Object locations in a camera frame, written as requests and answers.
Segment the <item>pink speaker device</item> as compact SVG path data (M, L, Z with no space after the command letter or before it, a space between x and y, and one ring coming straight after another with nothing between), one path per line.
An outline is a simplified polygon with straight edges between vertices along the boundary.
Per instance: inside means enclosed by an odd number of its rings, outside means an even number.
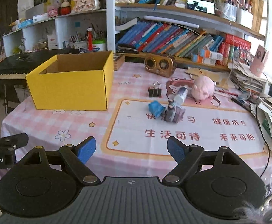
M259 45L254 59L250 65L250 72L252 72L257 77L261 77L261 74L268 59L268 55L269 51L263 46Z

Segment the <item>stack of papers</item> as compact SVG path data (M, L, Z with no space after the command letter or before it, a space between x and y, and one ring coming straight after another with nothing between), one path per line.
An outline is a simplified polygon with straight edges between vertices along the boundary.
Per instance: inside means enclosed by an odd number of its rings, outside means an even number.
M263 112L265 120L269 125L268 135L271 142L268 143L272 151L272 97L263 94L263 90L269 86L267 78L256 76L250 71L250 67L243 63L233 62L228 64L231 70L231 80L249 96L257 96L256 105L253 107L253 114L260 118L258 113Z

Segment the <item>yellow cardboard box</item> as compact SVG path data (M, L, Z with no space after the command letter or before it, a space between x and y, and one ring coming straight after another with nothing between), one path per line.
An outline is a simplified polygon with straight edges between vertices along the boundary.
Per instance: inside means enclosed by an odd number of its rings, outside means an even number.
M113 84L113 51L55 55L26 75L38 110L106 111Z

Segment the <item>lower orange medicine box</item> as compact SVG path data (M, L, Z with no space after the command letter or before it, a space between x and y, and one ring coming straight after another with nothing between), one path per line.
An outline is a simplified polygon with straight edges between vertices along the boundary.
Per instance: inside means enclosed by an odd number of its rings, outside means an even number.
M215 65L216 60L210 59L210 58L204 58L196 54L191 55L191 61L195 63L202 63L202 64L208 64L208 65Z

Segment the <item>pink plush pig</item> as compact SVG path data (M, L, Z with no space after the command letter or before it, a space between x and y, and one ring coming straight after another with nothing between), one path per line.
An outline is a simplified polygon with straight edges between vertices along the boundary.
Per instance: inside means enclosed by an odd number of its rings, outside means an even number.
M197 101L203 101L214 94L215 83L207 76L199 76L192 86L191 95Z

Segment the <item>black keyboard piano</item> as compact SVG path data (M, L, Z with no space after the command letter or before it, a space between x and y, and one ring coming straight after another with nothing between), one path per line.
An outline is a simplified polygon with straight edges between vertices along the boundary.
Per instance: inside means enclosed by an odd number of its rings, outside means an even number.
M0 62L0 84L25 85L26 75L59 54L78 54L78 49L55 49L17 54Z

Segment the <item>red pencil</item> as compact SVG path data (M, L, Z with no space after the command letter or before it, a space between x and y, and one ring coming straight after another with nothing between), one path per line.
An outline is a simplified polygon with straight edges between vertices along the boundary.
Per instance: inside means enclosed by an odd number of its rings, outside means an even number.
M215 90L215 91L217 91L217 92L219 92L219 93L225 93L225 94L227 94L227 95L231 95L231 96L235 96L235 97L238 96L238 94L230 93L230 92L225 91L225 90Z

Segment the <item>row of leaning books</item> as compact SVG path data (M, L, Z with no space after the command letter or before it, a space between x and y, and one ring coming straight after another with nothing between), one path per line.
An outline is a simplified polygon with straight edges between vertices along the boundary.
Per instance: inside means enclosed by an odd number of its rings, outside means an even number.
M172 23L138 20L122 32L116 50L189 58L202 55L202 50L218 52L223 42L224 37L218 34L198 32Z

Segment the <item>white blue spray bottle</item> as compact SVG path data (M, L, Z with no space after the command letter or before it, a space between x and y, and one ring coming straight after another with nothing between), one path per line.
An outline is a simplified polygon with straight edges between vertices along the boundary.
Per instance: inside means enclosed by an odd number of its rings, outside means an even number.
M174 102L177 105L182 105L184 101L186 100L187 95L188 95L188 88L181 87L174 97Z

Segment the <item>toy camcorder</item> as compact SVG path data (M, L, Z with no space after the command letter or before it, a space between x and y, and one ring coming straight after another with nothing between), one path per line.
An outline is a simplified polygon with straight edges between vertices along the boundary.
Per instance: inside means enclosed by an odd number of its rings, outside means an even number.
M166 122L179 123L185 114L185 109L177 105L174 100L169 100L169 104L163 112L163 120Z

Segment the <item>black binder clip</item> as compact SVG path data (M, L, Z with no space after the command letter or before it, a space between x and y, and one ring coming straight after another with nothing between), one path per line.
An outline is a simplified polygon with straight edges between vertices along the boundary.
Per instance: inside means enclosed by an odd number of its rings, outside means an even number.
M151 86L149 86L148 87L148 96L150 98L161 98L162 97L161 83L156 81Z

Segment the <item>pink checked table mat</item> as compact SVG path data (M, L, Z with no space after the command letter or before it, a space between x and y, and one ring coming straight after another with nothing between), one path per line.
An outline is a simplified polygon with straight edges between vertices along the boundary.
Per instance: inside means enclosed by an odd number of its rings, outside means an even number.
M257 174L272 173L272 154L251 113L215 92L213 99L195 102L186 98L185 114L179 123L166 122L149 112L152 99L148 87L160 83L159 102L183 87L190 77L177 69L173 78L146 72L137 63L125 63L114 73L106 111L38 110L31 98L25 99L2 122L3 136L26 133L29 143L17 151L23 157L35 146L56 150L65 144L77 145L89 136L96 139L96 152L87 165L104 176L165 176L176 162L167 151L167 139L176 137L186 145L207 151L227 146Z

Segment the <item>wooden chess box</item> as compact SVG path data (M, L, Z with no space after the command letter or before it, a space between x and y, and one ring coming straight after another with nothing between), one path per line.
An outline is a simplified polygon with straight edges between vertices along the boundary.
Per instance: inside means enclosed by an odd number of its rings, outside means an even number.
M118 71L120 67L123 65L123 63L125 62L125 55L115 53L113 55L113 60L114 60L114 71Z

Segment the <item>red thick dictionary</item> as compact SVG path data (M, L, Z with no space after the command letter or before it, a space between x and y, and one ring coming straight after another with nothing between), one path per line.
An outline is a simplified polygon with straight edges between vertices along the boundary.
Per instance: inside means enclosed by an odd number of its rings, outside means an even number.
M225 42L230 45L234 45L235 47L240 47L242 49L251 49L251 42L246 41L245 39L239 38L232 34L225 34L224 35Z

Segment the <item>blue bag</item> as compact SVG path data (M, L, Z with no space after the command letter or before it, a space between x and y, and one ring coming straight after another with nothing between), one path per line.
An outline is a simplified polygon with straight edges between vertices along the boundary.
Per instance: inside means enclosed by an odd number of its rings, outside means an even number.
M153 101L148 105L149 112L156 118L160 117L165 111L165 107L162 106L158 101Z

